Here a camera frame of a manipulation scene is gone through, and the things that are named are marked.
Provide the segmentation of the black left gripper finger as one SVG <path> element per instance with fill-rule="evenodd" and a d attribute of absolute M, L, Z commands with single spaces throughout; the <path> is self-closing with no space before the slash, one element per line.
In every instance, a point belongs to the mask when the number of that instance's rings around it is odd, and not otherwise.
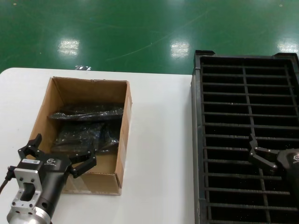
<path fill-rule="evenodd" d="M 34 139 L 29 140 L 27 145 L 18 150 L 20 159 L 26 159 L 28 155 L 39 160 L 44 156 L 44 152 L 39 150 L 42 142 L 42 135 L 39 133 Z"/>
<path fill-rule="evenodd" d="M 91 149 L 71 155 L 69 159 L 71 161 L 70 174 L 73 178 L 78 178 L 97 165 L 95 151 Z"/>

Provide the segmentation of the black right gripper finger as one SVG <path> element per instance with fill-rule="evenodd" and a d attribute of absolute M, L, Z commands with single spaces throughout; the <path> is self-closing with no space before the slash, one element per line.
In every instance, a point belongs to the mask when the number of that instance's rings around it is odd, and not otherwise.
<path fill-rule="evenodd" d="M 276 164 L 279 150 L 259 147 L 253 133 L 249 136 L 249 162 L 265 172 L 273 175 L 277 172 Z"/>

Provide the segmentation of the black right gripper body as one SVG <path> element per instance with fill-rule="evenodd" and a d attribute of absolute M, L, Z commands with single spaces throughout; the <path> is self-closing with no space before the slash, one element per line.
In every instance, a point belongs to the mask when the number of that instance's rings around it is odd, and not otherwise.
<path fill-rule="evenodd" d="M 290 186 L 299 186 L 299 150 L 286 149 L 280 151 L 277 157 L 278 164 L 282 167 L 285 178 Z"/>

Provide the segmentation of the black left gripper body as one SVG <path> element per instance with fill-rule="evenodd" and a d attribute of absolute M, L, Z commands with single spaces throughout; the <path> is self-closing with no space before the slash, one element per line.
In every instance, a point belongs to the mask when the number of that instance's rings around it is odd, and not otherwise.
<path fill-rule="evenodd" d="M 66 155 L 46 155 L 41 158 L 42 193 L 36 206 L 53 216 L 62 190 L 70 174 L 71 161 Z"/>

